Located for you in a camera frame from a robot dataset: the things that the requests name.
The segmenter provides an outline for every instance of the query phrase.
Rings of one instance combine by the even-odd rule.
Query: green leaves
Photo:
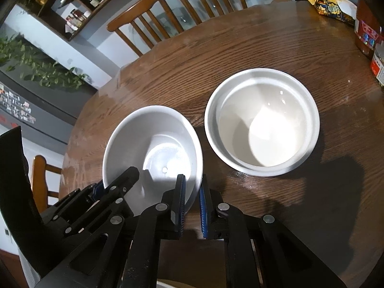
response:
[[[14,71],[16,69],[15,66],[9,65],[5,71]]]
[[[11,72],[20,65],[20,79],[38,81],[39,85],[55,88],[57,86],[78,89],[84,84],[86,74],[77,74],[76,67],[65,69],[58,61],[42,58],[42,52],[26,43],[21,34],[0,38],[0,67]]]

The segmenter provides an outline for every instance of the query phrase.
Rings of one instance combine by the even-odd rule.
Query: picture on wall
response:
[[[31,116],[29,103],[21,101],[20,96],[11,92],[0,82],[0,108],[17,119],[34,124],[36,118]]]

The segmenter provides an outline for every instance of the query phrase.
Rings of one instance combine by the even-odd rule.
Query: jar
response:
[[[377,44],[371,62],[371,69],[379,84],[384,87],[384,47]]]
[[[80,10],[78,10],[78,9],[73,9],[71,11],[71,14],[73,15],[74,18],[76,18],[80,22],[83,22],[83,21],[85,21],[87,19],[84,16],[84,14]]]
[[[359,0],[355,21],[355,44],[372,59],[375,46],[383,40],[383,29],[364,0]]]

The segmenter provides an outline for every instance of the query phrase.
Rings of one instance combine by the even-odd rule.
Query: tabletop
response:
[[[319,109],[313,153],[278,177],[230,168],[204,132],[204,110],[214,89],[255,67],[291,74]],[[384,249],[383,101],[352,27],[320,16],[304,1],[253,6],[160,42],[102,87],[72,131],[60,196],[101,180],[107,141],[124,117],[143,106],[169,106],[195,127],[210,188],[246,214],[273,214],[348,287],[359,287]],[[225,287],[222,242],[200,238],[194,205],[184,241],[162,242],[158,277],[197,288]]]

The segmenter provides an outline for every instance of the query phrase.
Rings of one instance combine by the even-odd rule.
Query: white ceramic bowl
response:
[[[113,131],[102,162],[107,187],[128,167],[140,171],[125,195],[134,215],[161,201],[178,174],[186,176],[186,211],[192,206],[203,176],[203,154],[197,134],[179,112],[165,106],[140,108]]]
[[[320,118],[309,91],[278,70],[241,71],[220,84],[204,116],[215,153],[250,175],[275,176],[302,164],[316,145]]]

